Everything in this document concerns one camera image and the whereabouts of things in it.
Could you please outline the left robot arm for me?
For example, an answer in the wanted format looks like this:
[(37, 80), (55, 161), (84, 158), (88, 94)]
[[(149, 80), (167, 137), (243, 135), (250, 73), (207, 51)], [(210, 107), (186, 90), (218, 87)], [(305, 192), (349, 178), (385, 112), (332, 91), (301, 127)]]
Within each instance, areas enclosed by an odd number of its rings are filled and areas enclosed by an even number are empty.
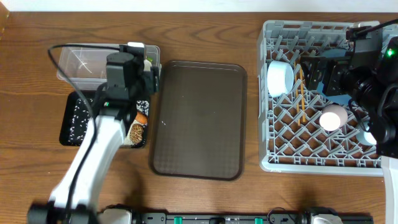
[(97, 211), (98, 197), (113, 157), (137, 114), (136, 102), (159, 90), (159, 68), (146, 57), (146, 45), (129, 42), (111, 48), (106, 57), (106, 81), (90, 103), (53, 55), (50, 60), (75, 89), (90, 114), (82, 144), (45, 204), (33, 203), (28, 223), (139, 223), (131, 208), (114, 205)]

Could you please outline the white rice grains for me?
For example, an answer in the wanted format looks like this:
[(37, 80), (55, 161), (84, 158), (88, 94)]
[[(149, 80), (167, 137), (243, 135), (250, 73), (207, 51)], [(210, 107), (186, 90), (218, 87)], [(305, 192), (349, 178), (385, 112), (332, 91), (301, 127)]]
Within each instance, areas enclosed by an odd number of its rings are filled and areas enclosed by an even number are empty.
[[(137, 101), (137, 116), (127, 132), (123, 147), (139, 148), (145, 144), (149, 106), (146, 100)], [(71, 109), (72, 113), (64, 116), (68, 123), (62, 128), (65, 135), (60, 136), (60, 142), (63, 145), (79, 146), (85, 137), (90, 115), (81, 99), (75, 100), (73, 107), (67, 106), (67, 108)]]

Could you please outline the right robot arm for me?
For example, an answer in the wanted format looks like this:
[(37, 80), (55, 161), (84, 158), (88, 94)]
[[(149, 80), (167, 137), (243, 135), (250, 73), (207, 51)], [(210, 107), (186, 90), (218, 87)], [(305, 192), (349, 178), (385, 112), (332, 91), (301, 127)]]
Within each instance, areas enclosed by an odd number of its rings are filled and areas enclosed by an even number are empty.
[(386, 223), (397, 223), (397, 37), (382, 46), (383, 29), (391, 20), (376, 26), (347, 29), (346, 40), (353, 50), (343, 57), (303, 56), (300, 66), (305, 86), (315, 90), (323, 83), (326, 96), (349, 95), (368, 112), (370, 124), (363, 131), (376, 140), (376, 151), (386, 187)]

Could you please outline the large blue bowl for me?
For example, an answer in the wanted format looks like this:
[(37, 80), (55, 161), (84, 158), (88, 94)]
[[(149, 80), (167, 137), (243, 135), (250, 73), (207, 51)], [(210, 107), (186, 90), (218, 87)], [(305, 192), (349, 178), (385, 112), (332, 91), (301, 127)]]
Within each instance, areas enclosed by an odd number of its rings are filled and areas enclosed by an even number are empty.
[[(344, 57), (346, 49), (330, 49), (322, 52), (321, 57), (333, 58), (333, 57)], [(323, 92), (323, 83), (319, 82), (316, 91), (327, 100), (339, 105), (347, 106), (351, 97), (349, 95), (336, 95), (336, 96), (326, 96)]]

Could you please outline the brown shiitake mushroom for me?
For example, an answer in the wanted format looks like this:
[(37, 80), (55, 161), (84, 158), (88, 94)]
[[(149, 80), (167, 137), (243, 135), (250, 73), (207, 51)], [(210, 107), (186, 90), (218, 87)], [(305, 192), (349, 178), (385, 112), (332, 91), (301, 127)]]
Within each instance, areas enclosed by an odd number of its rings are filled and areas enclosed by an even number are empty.
[(140, 124), (133, 124), (129, 131), (129, 139), (132, 144), (139, 144), (143, 140), (144, 127)]

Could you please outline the small light blue bowl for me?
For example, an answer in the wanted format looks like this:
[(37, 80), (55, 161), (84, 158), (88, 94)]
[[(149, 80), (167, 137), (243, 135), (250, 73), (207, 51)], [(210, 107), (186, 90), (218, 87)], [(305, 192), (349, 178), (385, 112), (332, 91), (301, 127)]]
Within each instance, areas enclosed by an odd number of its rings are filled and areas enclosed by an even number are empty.
[(267, 69), (267, 88), (271, 97), (276, 98), (292, 91), (294, 73), (289, 63), (272, 61)]

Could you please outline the orange carrot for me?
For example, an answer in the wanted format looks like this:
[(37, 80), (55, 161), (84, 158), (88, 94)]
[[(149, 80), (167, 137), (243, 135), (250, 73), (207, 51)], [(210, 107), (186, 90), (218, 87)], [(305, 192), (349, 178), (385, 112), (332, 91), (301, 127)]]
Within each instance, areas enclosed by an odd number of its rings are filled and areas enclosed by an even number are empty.
[(141, 125), (147, 125), (148, 123), (148, 118), (145, 114), (141, 113), (140, 111), (137, 112), (136, 117), (134, 119)]

